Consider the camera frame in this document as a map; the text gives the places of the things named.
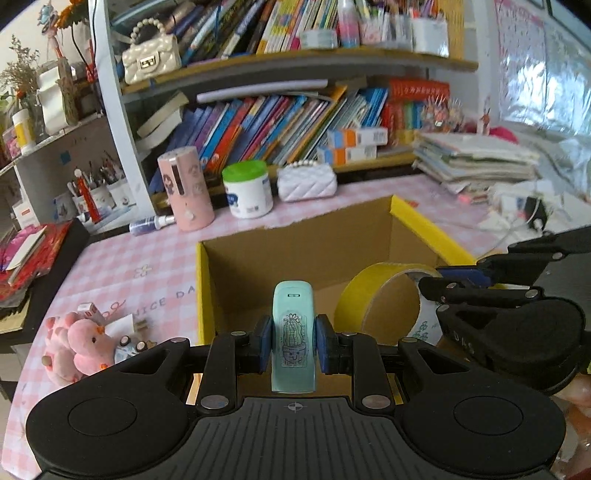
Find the cactus sticker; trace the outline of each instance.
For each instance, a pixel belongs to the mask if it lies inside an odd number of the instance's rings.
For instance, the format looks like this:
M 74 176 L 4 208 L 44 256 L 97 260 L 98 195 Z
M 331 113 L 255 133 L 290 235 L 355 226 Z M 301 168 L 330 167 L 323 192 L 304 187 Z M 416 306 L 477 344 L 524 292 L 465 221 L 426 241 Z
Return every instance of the cactus sticker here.
M 283 317 L 282 367 L 305 368 L 307 365 L 306 317 L 289 313 Z

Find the pearl handle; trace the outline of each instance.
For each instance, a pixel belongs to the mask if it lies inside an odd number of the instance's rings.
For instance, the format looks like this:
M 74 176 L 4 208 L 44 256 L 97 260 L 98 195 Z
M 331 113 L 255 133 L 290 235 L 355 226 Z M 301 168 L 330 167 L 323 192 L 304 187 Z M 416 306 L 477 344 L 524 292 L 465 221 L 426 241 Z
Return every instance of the pearl handle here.
M 136 45 L 139 31 L 146 25 L 154 25 L 162 35 L 166 35 L 166 29 L 164 28 L 164 24 L 160 20 L 156 20 L 155 18 L 144 18 L 143 20 L 138 22 L 138 24 L 134 27 L 133 32 L 131 33 L 132 45 Z

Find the stack of paper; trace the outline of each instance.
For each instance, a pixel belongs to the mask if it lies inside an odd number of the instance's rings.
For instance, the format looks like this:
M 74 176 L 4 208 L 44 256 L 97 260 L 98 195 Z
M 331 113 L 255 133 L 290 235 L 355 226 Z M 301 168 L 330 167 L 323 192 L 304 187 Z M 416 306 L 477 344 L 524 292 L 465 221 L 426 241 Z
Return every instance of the stack of paper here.
M 421 134 L 416 166 L 454 193 L 482 196 L 497 181 L 538 178 L 539 155 L 497 137 L 472 134 Z

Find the white container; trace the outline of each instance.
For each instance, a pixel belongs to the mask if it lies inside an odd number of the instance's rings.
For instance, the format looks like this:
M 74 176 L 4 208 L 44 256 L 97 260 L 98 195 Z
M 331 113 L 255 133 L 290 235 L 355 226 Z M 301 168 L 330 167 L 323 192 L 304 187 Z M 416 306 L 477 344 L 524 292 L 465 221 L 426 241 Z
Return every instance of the white container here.
M 91 190 L 90 194 L 92 195 L 92 199 L 95 201 L 97 209 L 101 210 L 105 207 L 110 209 L 115 208 L 115 201 L 113 200 L 107 185 L 101 185 L 100 187 Z M 74 198 L 74 203 L 76 204 L 76 209 L 79 213 L 88 212 L 88 207 L 86 206 L 84 197 Z
M 131 188 L 127 179 L 116 181 L 113 185 L 107 185 L 116 208 L 124 208 L 135 204 L 134 196 L 131 194 Z
M 27 155 L 37 145 L 29 110 L 24 108 L 20 112 L 15 113 L 12 116 L 12 123 L 17 134 L 17 142 L 21 149 L 21 154 Z
M 412 18 L 411 24 L 415 52 L 449 57 L 449 37 L 445 20 Z
M 67 222 L 76 218 L 77 207 L 70 192 L 64 192 L 53 199 L 53 221 L 55 223 Z
M 230 212 L 237 218 L 258 218 L 273 208 L 267 165 L 261 160 L 235 163 L 223 169 Z

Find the pink cylindrical container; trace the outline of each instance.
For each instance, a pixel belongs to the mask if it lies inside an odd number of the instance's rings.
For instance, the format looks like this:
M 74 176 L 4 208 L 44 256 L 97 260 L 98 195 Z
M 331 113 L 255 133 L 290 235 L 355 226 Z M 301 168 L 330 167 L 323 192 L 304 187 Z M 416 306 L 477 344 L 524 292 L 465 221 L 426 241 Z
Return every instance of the pink cylindrical container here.
M 215 218 L 195 147 L 166 152 L 158 158 L 164 188 L 181 230 L 206 227 Z

